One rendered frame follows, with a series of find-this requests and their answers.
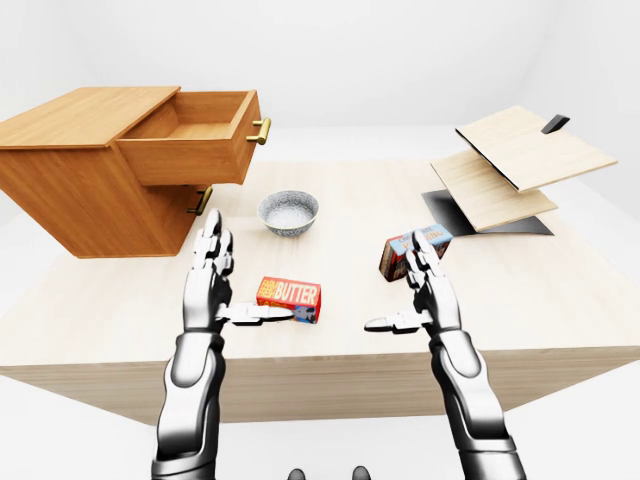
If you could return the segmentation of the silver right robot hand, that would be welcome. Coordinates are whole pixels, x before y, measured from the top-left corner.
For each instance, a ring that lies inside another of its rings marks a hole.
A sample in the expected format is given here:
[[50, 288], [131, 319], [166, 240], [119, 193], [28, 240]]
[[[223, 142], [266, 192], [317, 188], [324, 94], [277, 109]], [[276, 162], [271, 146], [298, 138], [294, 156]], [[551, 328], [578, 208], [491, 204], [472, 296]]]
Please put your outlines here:
[[430, 335], [460, 329], [461, 316], [452, 284], [440, 267], [435, 248], [415, 230], [413, 248], [405, 254], [406, 280], [414, 291], [413, 311], [398, 312], [367, 322], [367, 332], [410, 334], [425, 328]]

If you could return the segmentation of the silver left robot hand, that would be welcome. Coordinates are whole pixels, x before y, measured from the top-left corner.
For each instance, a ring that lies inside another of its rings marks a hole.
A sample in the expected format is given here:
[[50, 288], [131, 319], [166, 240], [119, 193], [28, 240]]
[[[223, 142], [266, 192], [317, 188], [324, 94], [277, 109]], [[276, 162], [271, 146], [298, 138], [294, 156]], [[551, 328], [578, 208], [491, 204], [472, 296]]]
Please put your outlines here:
[[212, 209], [194, 242], [194, 261], [186, 278], [183, 320], [187, 331], [219, 333], [225, 323], [259, 326], [290, 320], [294, 312], [283, 307], [252, 302], [231, 303], [229, 276], [234, 269], [233, 235], [222, 227], [222, 217]]

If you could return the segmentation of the open wooden drawer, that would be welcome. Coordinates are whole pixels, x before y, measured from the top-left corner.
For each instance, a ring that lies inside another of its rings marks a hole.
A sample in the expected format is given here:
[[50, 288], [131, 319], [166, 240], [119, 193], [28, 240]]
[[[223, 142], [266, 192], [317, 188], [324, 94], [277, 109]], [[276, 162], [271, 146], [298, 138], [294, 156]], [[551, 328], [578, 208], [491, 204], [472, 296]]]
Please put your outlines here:
[[241, 184], [260, 119], [254, 90], [179, 91], [116, 144], [146, 186]]

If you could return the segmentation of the wooden cabinet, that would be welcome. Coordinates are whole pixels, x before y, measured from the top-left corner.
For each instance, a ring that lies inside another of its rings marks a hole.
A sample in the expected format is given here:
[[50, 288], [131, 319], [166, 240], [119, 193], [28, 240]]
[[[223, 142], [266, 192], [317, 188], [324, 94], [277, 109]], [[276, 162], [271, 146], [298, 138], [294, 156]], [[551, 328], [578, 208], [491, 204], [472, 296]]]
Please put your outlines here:
[[194, 186], [143, 186], [117, 140], [178, 92], [83, 87], [0, 122], [0, 190], [79, 258], [177, 254]]

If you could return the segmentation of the chocolate pudding box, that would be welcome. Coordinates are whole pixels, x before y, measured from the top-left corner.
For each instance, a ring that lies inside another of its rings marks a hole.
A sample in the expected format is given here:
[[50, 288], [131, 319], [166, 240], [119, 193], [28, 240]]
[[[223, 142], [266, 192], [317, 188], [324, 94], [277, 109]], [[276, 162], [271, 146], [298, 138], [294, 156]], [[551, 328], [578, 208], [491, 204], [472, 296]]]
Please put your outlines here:
[[[434, 247], [439, 259], [443, 257], [453, 239], [453, 235], [441, 224], [419, 228], [418, 232]], [[386, 241], [379, 271], [388, 282], [398, 280], [406, 275], [405, 256], [406, 252], [412, 249], [411, 232], [389, 238]]]

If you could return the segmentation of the red butter box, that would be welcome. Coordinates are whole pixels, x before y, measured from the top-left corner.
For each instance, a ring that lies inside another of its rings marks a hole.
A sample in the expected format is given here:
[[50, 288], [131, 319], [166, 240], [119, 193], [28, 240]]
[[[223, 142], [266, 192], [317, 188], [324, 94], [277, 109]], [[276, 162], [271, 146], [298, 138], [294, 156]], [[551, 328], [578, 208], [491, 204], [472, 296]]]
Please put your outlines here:
[[258, 287], [256, 301], [258, 305], [293, 311], [295, 321], [316, 324], [321, 309], [321, 285], [265, 276]]

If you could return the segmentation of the grey patterned bowl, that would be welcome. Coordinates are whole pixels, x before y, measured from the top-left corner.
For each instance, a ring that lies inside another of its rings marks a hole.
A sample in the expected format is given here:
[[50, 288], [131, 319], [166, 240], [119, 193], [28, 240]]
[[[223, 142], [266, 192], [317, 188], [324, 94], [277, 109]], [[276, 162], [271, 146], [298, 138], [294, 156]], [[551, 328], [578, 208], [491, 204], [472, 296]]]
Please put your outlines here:
[[307, 232], [318, 215], [316, 198], [298, 190], [284, 190], [266, 196], [257, 207], [258, 217], [272, 233], [297, 237]]

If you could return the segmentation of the pale wood two-tier rack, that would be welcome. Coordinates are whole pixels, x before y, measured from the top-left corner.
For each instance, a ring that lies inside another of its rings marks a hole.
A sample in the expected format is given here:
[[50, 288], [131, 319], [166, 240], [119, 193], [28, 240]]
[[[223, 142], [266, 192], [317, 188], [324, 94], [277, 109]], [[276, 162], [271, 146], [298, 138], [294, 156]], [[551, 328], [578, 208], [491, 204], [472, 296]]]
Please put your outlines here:
[[557, 205], [541, 189], [617, 163], [568, 122], [516, 105], [458, 127], [468, 148], [431, 163], [444, 185], [423, 194], [434, 220], [454, 236], [550, 235], [538, 216]]

